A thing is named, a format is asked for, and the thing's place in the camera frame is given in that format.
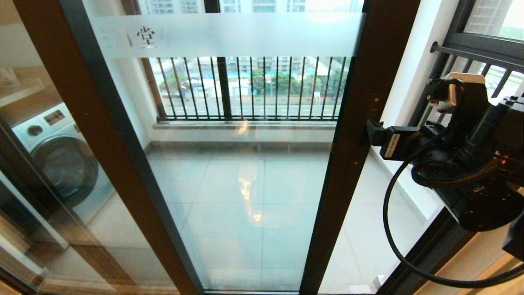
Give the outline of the long grey stone window sill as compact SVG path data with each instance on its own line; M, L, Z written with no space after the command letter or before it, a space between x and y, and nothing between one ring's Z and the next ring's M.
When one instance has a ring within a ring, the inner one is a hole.
M176 120L155 123L152 129L334 129L322 120Z

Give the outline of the brown framed fixed glass door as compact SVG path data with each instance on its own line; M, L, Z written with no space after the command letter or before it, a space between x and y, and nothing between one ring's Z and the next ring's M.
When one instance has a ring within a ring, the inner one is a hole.
M0 294L203 295L82 0L0 0Z

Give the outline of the grey front-load washing machine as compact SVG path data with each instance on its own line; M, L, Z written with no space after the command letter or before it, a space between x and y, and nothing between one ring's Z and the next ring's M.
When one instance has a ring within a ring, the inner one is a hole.
M66 105L60 103L24 121L4 122L56 189L59 204L72 210L72 224L80 226L75 243L98 245L88 225L114 189Z

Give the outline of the dark door frame with track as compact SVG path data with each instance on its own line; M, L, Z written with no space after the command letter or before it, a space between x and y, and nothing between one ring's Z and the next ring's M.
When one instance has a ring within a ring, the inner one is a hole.
M478 280L498 275L519 264L503 251L509 225L487 232L472 233L458 226L444 209L437 209L415 241L402 246L410 263L437 276L457 280ZM473 294L427 281L402 265L395 265L376 295Z

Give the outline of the wide black window railing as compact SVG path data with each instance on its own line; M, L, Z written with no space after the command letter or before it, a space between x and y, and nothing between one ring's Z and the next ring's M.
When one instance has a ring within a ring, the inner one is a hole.
M348 57L142 58L159 123L339 118Z

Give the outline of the short grey stone window sill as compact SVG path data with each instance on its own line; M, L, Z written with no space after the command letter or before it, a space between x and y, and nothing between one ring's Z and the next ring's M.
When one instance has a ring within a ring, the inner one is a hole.
M371 147L371 155L378 161L378 164L383 168L388 176L393 176L402 162L386 161L382 159L379 154L379 148ZM417 217L421 222L428 223L435 220L438 213L443 209L443 203L439 200L436 192L433 190L420 186L411 178L412 165L408 165L400 174L394 187L400 190L406 203L415 211Z

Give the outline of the sliding glass door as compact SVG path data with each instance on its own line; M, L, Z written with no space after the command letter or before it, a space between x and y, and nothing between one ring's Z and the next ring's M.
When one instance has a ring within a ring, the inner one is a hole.
M178 289L207 295L182 245L137 133L80 1L13 0L28 35L94 154L133 220ZM365 120L379 119L401 62L420 0L364 5L363 40L346 86L299 295L317 295L342 229L369 144Z

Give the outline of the narrow black window railing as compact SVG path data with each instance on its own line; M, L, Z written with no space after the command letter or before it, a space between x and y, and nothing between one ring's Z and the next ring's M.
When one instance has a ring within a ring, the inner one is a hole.
M429 78L453 71L481 74L493 100L524 95L524 41L455 32L441 43L432 43L430 52L436 62Z

